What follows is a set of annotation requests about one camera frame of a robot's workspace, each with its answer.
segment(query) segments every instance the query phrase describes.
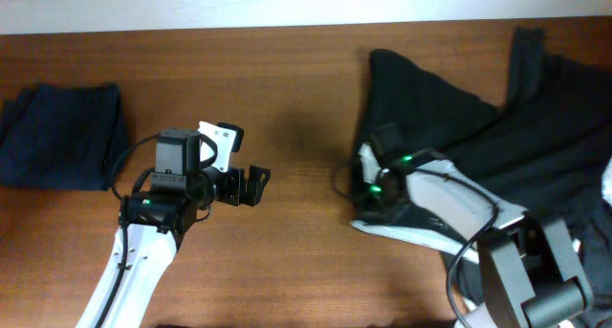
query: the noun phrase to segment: wood grain surface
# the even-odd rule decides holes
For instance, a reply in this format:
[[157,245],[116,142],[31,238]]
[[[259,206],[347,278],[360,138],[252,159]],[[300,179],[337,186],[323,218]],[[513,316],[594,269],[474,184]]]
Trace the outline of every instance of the wood grain surface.
[[[410,326],[452,317],[438,253],[353,230],[351,205],[330,188],[349,158],[368,52],[394,50],[500,104],[516,26],[544,27],[552,52],[612,69],[611,18],[41,34],[0,36],[0,97],[116,82],[133,142],[227,121],[246,131],[233,164],[272,170],[260,206],[216,204],[188,232],[143,327]],[[154,145],[140,148],[120,191],[153,163]],[[74,326],[118,208],[110,192],[0,187],[0,325]]]

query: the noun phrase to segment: black cloth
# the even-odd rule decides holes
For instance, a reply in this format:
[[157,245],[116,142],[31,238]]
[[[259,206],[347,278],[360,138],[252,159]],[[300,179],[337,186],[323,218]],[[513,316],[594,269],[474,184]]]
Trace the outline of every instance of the black cloth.
[[0,120],[0,184],[106,190],[128,147],[116,85],[40,85],[8,101]]
[[[612,155],[612,76],[546,54],[543,40],[542,30],[516,30],[503,109],[400,55],[373,51],[355,157],[375,128],[394,122],[407,153],[434,147],[501,198],[530,212],[561,214],[582,242],[580,261],[596,296],[595,308],[575,323],[612,326],[612,214],[601,197]],[[363,186],[354,167],[353,194]],[[482,302],[477,266],[464,261],[457,281],[463,295]]]

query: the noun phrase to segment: folded navy cloth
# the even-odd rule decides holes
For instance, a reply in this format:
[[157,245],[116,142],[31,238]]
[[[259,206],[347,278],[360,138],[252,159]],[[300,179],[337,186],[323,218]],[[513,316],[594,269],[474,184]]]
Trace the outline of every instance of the folded navy cloth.
[[116,85],[58,89],[40,85],[5,104],[0,118],[0,184],[106,190],[127,149]]

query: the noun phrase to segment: black cable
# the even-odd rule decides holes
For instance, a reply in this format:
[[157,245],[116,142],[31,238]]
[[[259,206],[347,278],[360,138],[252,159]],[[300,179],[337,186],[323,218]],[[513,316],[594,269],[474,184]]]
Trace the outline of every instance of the black cable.
[[106,304],[104,305],[104,309],[99,315],[98,323],[96,323],[96,328],[100,328],[108,315],[108,312],[113,305],[113,301],[115,300],[115,295],[117,295],[117,291],[119,290],[119,286],[121,284],[121,280],[123,279],[123,273],[127,269],[127,201],[128,197],[125,196],[121,198],[121,209],[120,209],[120,226],[121,231],[123,233],[123,251],[121,253],[121,263],[117,266],[119,268],[119,272],[117,273],[117,278],[115,279],[115,284],[113,285],[113,289],[111,290],[108,299],[106,300]]
[[336,192],[336,194],[344,199],[352,199],[351,194],[346,194],[343,193],[342,191],[339,190],[338,188],[338,184],[337,184],[337,179],[338,179],[338,174],[340,173],[341,170],[343,170],[344,168],[347,167],[351,167],[353,163],[351,162],[342,162],[341,164],[338,164],[334,170],[332,170],[331,173],[331,183],[332,183],[332,189]]
[[489,202],[489,204],[491,204],[492,206],[492,217],[491,219],[479,230],[477,231],[469,240],[468,242],[466,242],[466,244],[463,245],[463,247],[459,250],[458,253],[455,254],[455,256],[453,257],[452,261],[450,262],[450,266],[448,267],[448,272],[447,272],[447,297],[448,297],[448,302],[450,303],[450,308],[452,309],[452,312],[457,316],[457,319],[459,319],[459,321],[461,322],[461,324],[464,325],[465,328],[471,328],[470,324],[466,321],[466,319],[463,317],[463,315],[461,315],[461,313],[459,312],[459,308],[457,307],[457,303],[455,303],[455,299],[452,295],[452,278],[454,277],[455,273],[457,272],[457,266],[459,265],[459,261],[461,261],[461,259],[463,258],[463,255],[466,253],[466,251],[468,251],[469,248],[471,248],[471,246],[474,244],[474,242],[476,242],[483,233],[487,232],[487,230],[489,230],[497,221],[497,217],[499,217],[499,206],[497,205],[497,203],[484,191],[482,191],[481,189],[479,189],[478,187],[475,187],[461,179],[457,179],[454,178],[448,174],[445,173],[439,173],[436,171],[431,171],[431,170],[424,170],[424,169],[414,169],[414,172],[420,172],[423,174],[427,174],[427,175],[432,175],[432,176],[436,176],[439,178],[443,178],[446,181],[451,181],[454,182],[458,185],[464,186],[465,188],[473,191],[474,193],[478,194],[480,197],[482,197],[485,201]]
[[127,155],[129,155],[130,153],[132,153],[132,151],[134,151],[134,149],[136,149],[137,147],[141,146],[142,144],[152,141],[154,139],[158,139],[160,137],[160,134],[154,134],[151,137],[147,137],[143,140],[141,140],[140,142],[135,143],[134,145],[130,146],[127,150],[123,151],[123,153],[121,154],[121,156],[119,156],[117,158],[117,160],[115,161],[115,165],[113,165],[113,169],[111,170],[111,174],[110,174],[110,183],[111,183],[111,189],[113,190],[113,194],[115,194],[115,196],[117,197],[117,199],[121,200],[121,195],[119,194],[119,192],[117,191],[117,188],[115,187],[115,175],[117,172],[117,167],[119,166],[119,164],[125,159],[125,157],[127,157]]
[[134,183],[134,186],[132,186],[132,194],[138,193],[141,191],[142,186],[144,185],[144,182],[146,181],[146,179],[149,177],[149,175],[152,172],[155,172],[155,167],[147,168],[141,173],[141,176],[138,177],[138,179]]
[[200,170],[204,170],[205,168],[211,166],[215,161],[217,161],[217,155],[219,151],[217,150],[217,143],[213,142],[211,138],[209,138],[205,134],[200,135],[200,142],[205,143],[212,150],[212,156],[207,160],[200,161]]
[[210,217],[210,214],[211,214],[211,213],[212,213],[212,208],[210,207],[210,205],[208,205],[208,213],[207,213],[207,215],[205,215],[205,216],[204,216],[204,217],[202,217],[202,218],[196,218],[195,222],[196,222],[196,223],[199,223],[199,222],[202,222],[202,221],[204,221],[204,220],[207,220],[207,219]]
[[111,189],[113,190],[113,194],[115,194],[115,196],[121,201],[119,224],[120,224],[120,228],[121,228],[121,232],[123,236],[123,251],[121,253],[121,263],[119,263],[118,265],[119,272],[117,273],[115,284],[113,285],[113,289],[111,290],[111,293],[109,294],[108,299],[106,300],[106,304],[104,304],[104,309],[102,309],[102,312],[99,315],[98,322],[96,323],[96,328],[100,328],[102,324],[104,323],[104,320],[106,319],[106,316],[108,315],[108,312],[110,311],[111,306],[113,305],[113,301],[115,300],[115,296],[117,295],[117,291],[119,290],[119,287],[121,285],[123,274],[125,273],[125,270],[127,269],[128,243],[127,243],[127,207],[126,206],[127,206],[127,201],[129,197],[128,196],[121,197],[119,195],[119,192],[117,191],[117,188],[115,187],[115,175],[116,175],[115,173],[117,172],[117,167],[119,166],[119,164],[123,162],[125,157],[127,157],[127,155],[129,155],[132,151],[134,151],[134,149],[136,149],[137,147],[139,147],[140,145],[146,142],[152,141],[159,137],[160,137],[159,133],[151,137],[147,137],[135,143],[134,145],[130,146],[127,150],[123,151],[121,156],[119,156],[119,158],[115,161],[115,164],[113,165],[113,169],[111,170],[111,173],[110,173]]

